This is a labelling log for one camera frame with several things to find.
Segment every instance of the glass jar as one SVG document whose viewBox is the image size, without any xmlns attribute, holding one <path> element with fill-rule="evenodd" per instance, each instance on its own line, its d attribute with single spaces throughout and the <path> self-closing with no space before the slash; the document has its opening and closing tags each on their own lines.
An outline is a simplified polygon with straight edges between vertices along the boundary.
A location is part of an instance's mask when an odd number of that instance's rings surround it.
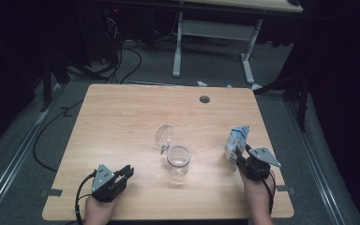
<svg viewBox="0 0 360 225">
<path fill-rule="evenodd" d="M 167 160 L 168 172 L 173 176 L 181 176 L 188 171 L 191 153 L 183 145 L 174 145 L 168 150 Z"/>
</svg>

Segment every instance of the human hand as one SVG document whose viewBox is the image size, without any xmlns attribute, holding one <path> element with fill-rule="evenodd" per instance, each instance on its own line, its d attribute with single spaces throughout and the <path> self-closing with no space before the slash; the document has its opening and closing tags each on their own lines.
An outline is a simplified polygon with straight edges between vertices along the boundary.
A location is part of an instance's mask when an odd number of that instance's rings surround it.
<svg viewBox="0 0 360 225">
<path fill-rule="evenodd" d="M 113 209 L 121 198 L 120 193 L 112 202 L 99 202 L 92 196 L 87 197 L 85 206 L 85 225 L 106 225 L 113 215 Z"/>
<path fill-rule="evenodd" d="M 242 181 L 244 182 L 244 191 L 247 199 L 249 211 L 252 216 L 253 224 L 274 224 L 274 221 L 271 219 L 269 211 L 270 196 L 268 195 L 267 188 L 262 181 L 252 181 L 247 179 L 242 172 L 241 174 Z M 268 176 L 265 179 L 267 186 L 270 187 L 271 193 L 274 195 L 276 175 L 273 171 L 270 171 L 271 176 Z"/>
</svg>

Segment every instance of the wrist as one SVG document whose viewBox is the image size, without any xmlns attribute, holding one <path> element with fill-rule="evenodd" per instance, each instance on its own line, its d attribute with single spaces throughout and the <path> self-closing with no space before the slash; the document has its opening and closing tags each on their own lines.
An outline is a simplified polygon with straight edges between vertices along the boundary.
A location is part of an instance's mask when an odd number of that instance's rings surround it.
<svg viewBox="0 0 360 225">
<path fill-rule="evenodd" d="M 268 207 L 253 207 L 250 210 L 251 218 L 253 220 L 253 225 L 271 225 L 274 224 L 273 219 L 271 219 L 270 212 Z"/>
<path fill-rule="evenodd" d="M 94 218 L 94 217 L 87 217 L 84 220 L 83 225 L 106 225 L 107 223 L 104 223 L 101 221 L 101 218 Z"/>
</svg>

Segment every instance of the metal frame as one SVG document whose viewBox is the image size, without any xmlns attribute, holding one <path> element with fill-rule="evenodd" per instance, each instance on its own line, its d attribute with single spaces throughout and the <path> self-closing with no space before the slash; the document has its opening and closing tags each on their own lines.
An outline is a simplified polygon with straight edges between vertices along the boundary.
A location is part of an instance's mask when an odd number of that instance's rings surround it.
<svg viewBox="0 0 360 225">
<path fill-rule="evenodd" d="M 50 108 L 56 102 L 56 100 L 61 96 L 64 91 L 65 86 L 57 84 L 53 90 L 53 98 L 50 104 L 47 106 L 44 112 L 41 112 L 37 121 L 31 128 L 28 130 L 22 144 L 14 155 L 13 159 L 8 164 L 5 172 L 0 178 L 0 202 L 4 199 L 5 195 L 10 188 L 11 183 L 25 162 L 28 154 L 32 151 L 32 143 L 37 138 L 37 135 L 41 129 L 43 121 L 48 116 Z"/>
<path fill-rule="evenodd" d="M 180 12 L 177 27 L 177 45 L 174 54 L 172 75 L 176 78 L 180 77 L 182 58 L 181 43 L 183 35 L 246 40 L 248 41 L 248 45 L 245 49 L 245 52 L 241 53 L 241 60 L 247 82 L 249 84 L 254 84 L 255 82 L 253 79 L 252 71 L 250 69 L 249 57 L 253 50 L 253 46 L 256 42 L 257 36 L 259 35 L 262 23 L 263 19 L 259 19 L 254 26 L 184 20 L 183 12 Z"/>
<path fill-rule="evenodd" d="M 292 122 L 294 127 L 299 133 L 299 138 L 304 145 L 304 152 L 308 162 L 308 166 L 311 170 L 311 174 L 315 180 L 318 190 L 320 191 L 322 201 L 326 207 L 329 217 L 332 220 L 333 224 L 346 224 L 343 216 L 341 215 L 338 204 L 336 203 L 335 196 L 332 189 L 329 187 L 329 184 L 326 181 L 326 177 L 321 170 L 320 163 L 315 156 L 317 149 L 313 150 L 311 144 L 309 143 L 308 137 L 304 130 L 298 126 L 297 110 L 294 108 L 294 105 L 291 102 L 285 103 L 288 113 L 291 115 Z"/>
</svg>

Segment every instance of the table top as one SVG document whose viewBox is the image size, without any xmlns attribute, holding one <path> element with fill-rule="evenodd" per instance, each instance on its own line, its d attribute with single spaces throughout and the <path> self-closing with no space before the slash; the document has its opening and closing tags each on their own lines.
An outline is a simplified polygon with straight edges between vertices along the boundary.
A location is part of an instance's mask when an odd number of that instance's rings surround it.
<svg viewBox="0 0 360 225">
<path fill-rule="evenodd" d="M 200 96 L 208 96 L 210 102 L 201 103 Z M 174 178 L 165 170 L 166 158 L 155 143 L 163 125 L 174 127 L 172 143 L 191 151 L 183 177 Z M 128 164 L 135 170 L 114 220 L 249 218 L 239 172 L 224 157 L 231 129 L 243 125 L 250 126 L 250 146 L 265 146 L 275 154 L 249 89 L 92 84 L 52 185 L 63 192 L 48 197 L 42 216 L 75 219 L 77 189 L 103 163 L 111 171 Z M 272 169 L 277 185 L 284 185 L 279 168 Z M 85 183 L 81 196 L 91 193 L 92 180 Z M 84 199 L 80 206 L 84 218 Z M 288 192 L 278 191 L 272 217 L 292 215 Z"/>
<path fill-rule="evenodd" d="M 288 0 L 181 0 L 183 2 L 222 5 L 226 7 L 256 8 L 282 12 L 302 12 L 301 6 L 293 6 Z"/>
</svg>

